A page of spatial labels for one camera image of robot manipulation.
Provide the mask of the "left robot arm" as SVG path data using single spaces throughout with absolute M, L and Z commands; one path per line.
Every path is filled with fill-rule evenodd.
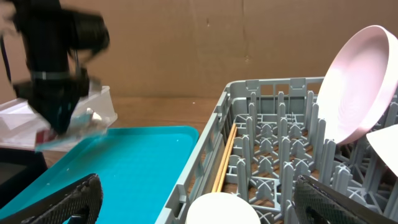
M 13 89 L 57 134 L 65 134 L 80 98 L 89 94 L 84 65 L 109 46 L 108 29 L 100 14 L 66 9 L 59 1 L 11 2 L 30 71 L 30 80 L 13 83 Z

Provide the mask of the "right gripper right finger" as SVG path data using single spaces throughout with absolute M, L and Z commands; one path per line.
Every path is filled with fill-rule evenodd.
M 307 175 L 296 181 L 294 209 L 304 224 L 397 224 Z

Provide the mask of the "red snack wrapper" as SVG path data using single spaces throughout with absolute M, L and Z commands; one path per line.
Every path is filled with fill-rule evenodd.
M 43 129 L 36 132 L 35 145 L 42 145 L 56 140 L 58 134 L 52 129 Z

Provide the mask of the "white cup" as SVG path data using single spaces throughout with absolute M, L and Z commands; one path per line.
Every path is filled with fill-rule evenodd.
M 186 224 L 260 224 L 256 211 L 233 194 L 212 192 L 198 197 L 190 206 Z

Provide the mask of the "teal serving tray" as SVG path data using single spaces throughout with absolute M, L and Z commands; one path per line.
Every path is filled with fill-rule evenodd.
M 98 174 L 98 223 L 155 223 L 193 148 L 190 126 L 115 128 L 81 141 L 1 209 L 5 218 L 87 176 Z

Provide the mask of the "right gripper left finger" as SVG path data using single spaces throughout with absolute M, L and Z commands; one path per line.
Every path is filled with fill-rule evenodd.
M 103 204 L 98 174 L 58 190 L 38 202 L 1 219 L 1 224 L 95 223 Z

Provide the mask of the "pink bowl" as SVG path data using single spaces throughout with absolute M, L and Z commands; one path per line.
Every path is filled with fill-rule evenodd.
M 368 133 L 366 138 L 388 168 L 397 175 L 397 125 Z

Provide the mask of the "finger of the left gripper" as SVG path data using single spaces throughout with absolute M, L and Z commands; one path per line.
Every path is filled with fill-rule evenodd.
M 46 120 L 57 134 L 65 134 L 76 103 L 57 103 L 51 105 L 46 114 Z

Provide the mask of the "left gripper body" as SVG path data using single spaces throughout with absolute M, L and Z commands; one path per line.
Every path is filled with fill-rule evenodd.
M 87 96 L 90 89 L 90 78 L 86 70 L 70 72 L 32 72 L 29 81 L 13 84 L 19 98 L 28 101 L 29 105 L 46 120 L 51 105 L 57 103 L 78 103 Z

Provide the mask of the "pink plate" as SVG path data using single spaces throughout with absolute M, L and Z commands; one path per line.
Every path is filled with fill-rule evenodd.
M 397 37 L 382 26 L 361 29 L 330 65 L 317 97 L 325 138 L 347 144 L 382 117 L 397 88 Z

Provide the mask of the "white napkin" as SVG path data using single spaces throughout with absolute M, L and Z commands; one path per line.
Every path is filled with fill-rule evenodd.
M 88 116 L 89 122 L 102 122 L 102 117 L 93 109 L 87 108 L 86 115 Z

